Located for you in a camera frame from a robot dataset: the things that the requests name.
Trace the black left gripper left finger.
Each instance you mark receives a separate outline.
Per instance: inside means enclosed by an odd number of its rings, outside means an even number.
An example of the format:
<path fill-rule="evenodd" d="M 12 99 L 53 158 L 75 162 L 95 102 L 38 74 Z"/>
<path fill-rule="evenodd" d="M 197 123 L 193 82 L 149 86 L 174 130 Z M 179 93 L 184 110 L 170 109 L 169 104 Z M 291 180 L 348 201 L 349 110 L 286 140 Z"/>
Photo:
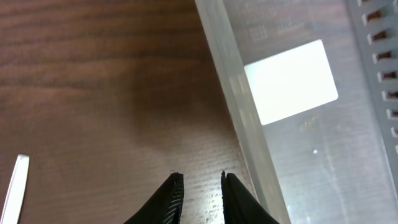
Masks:
<path fill-rule="evenodd" d="M 183 200 L 183 174 L 174 172 L 124 224 L 179 224 Z"/>

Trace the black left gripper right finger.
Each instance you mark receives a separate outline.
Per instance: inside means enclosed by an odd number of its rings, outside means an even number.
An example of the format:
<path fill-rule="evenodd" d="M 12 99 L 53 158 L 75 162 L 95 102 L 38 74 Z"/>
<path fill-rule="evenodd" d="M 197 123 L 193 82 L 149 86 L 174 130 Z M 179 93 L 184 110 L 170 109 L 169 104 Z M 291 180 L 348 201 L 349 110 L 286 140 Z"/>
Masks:
<path fill-rule="evenodd" d="M 225 224 L 279 224 L 234 173 L 221 173 Z"/>

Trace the clear perforated plastic basket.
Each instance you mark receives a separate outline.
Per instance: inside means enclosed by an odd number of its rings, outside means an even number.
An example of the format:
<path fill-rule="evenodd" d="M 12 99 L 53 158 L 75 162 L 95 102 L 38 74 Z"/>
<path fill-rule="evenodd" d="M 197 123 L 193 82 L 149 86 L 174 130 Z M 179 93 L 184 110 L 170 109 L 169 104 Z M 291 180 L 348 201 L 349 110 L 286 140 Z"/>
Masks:
<path fill-rule="evenodd" d="M 397 1 L 196 6 L 268 214 L 396 223 Z"/>

